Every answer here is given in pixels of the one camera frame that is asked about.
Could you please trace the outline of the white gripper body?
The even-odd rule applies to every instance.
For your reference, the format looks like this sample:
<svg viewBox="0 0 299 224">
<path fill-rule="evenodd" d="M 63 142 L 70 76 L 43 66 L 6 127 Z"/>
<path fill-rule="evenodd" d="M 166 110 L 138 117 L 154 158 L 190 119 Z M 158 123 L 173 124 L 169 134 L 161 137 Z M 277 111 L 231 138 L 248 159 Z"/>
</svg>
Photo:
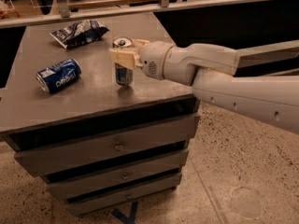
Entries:
<svg viewBox="0 0 299 224">
<path fill-rule="evenodd" d="M 143 67 L 142 72 L 147 77 L 152 77 L 158 80 L 172 80 L 172 77 L 166 75 L 164 71 L 164 63 L 167 54 L 174 47 L 174 44 L 163 41 L 154 41 L 148 43 L 139 52 Z"/>
</svg>

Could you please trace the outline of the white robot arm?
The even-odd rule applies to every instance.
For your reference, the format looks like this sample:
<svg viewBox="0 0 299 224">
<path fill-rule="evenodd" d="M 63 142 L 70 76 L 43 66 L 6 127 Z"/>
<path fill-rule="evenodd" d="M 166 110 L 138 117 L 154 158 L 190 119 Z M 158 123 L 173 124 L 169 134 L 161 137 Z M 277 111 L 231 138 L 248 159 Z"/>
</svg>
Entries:
<svg viewBox="0 0 299 224">
<path fill-rule="evenodd" d="M 299 77 L 236 77 L 240 55 L 235 49 L 135 39 L 130 48 L 111 48 L 109 55 L 147 77 L 190 86 L 203 102 L 299 133 Z"/>
</svg>

